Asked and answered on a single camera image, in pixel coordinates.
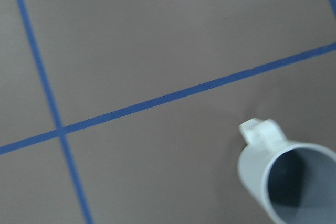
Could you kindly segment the white mug grey inside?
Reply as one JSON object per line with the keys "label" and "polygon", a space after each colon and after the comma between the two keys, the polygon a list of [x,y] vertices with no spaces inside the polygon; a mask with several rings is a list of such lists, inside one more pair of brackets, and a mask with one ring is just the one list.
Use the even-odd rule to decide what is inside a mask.
{"label": "white mug grey inside", "polygon": [[289,140],[272,119],[239,126],[238,177],[274,223],[335,223],[335,152]]}

